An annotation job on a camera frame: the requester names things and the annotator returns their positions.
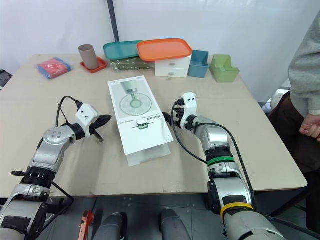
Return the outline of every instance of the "beige tabletop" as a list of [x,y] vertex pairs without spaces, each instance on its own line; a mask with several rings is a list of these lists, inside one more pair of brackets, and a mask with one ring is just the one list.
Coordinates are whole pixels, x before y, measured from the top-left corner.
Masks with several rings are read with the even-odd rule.
[[[55,55],[35,55],[0,91],[0,197],[8,197],[21,180],[11,171],[27,169],[44,132],[55,126],[57,101],[69,95],[93,105],[101,114],[115,116],[108,81],[142,75],[164,112],[169,112],[183,93],[196,93],[198,115],[226,126],[234,135],[255,191],[307,185],[240,76],[233,83],[217,83],[210,71],[204,79],[157,77],[154,69],[113,72],[110,67],[91,74],[80,66],[79,55],[59,56],[73,63],[71,72],[47,80],[35,65]],[[74,103],[67,99],[62,109],[72,122],[76,114]],[[207,192],[206,165],[189,156],[176,140],[169,144],[171,155],[129,167],[116,118],[98,132],[103,143],[95,137],[82,139],[65,153],[55,182],[71,195]],[[205,158],[195,136],[181,130],[178,134],[192,152]],[[238,161],[233,145],[231,150]],[[54,187],[51,189],[52,196],[62,196]]]

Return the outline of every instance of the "fist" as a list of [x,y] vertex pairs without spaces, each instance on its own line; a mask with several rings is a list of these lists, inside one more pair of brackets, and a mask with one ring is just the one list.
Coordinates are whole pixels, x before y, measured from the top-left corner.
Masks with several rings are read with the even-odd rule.
[[304,119],[300,131],[302,135],[306,135],[317,139],[320,142],[320,115],[308,114]]

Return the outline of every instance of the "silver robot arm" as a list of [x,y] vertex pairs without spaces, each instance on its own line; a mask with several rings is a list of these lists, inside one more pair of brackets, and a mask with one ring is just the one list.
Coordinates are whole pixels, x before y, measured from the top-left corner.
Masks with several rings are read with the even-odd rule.
[[0,240],[36,239],[44,229],[49,205],[46,203],[56,174],[63,162],[65,151],[77,140],[95,135],[111,119],[99,116],[88,104],[80,102],[74,124],[47,130],[40,141],[26,172],[13,171],[23,177],[0,211]]
[[175,103],[179,118],[171,124],[192,131],[201,141],[206,157],[208,176],[208,205],[221,215],[229,240],[284,240],[283,235],[253,207],[250,191],[230,150],[228,133],[212,125],[216,122],[197,116],[196,95],[185,93]]

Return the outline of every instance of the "white drawer box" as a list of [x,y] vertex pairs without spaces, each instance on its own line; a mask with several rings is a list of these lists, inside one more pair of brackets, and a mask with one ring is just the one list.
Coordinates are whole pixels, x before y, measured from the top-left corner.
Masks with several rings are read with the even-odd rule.
[[191,56],[155,61],[155,75],[162,77],[186,78]]
[[155,61],[155,68],[175,68],[188,69],[191,61],[191,55],[182,58],[173,58],[167,60]]
[[161,77],[186,78],[188,70],[188,68],[156,67],[155,75]]

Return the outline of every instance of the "beige cup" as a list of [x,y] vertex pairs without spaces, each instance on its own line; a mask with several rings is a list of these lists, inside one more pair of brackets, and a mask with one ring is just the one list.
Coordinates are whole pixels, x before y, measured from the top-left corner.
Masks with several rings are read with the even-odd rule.
[[90,44],[84,44],[78,47],[81,58],[87,69],[93,70],[99,67],[97,55],[95,53],[94,46]]

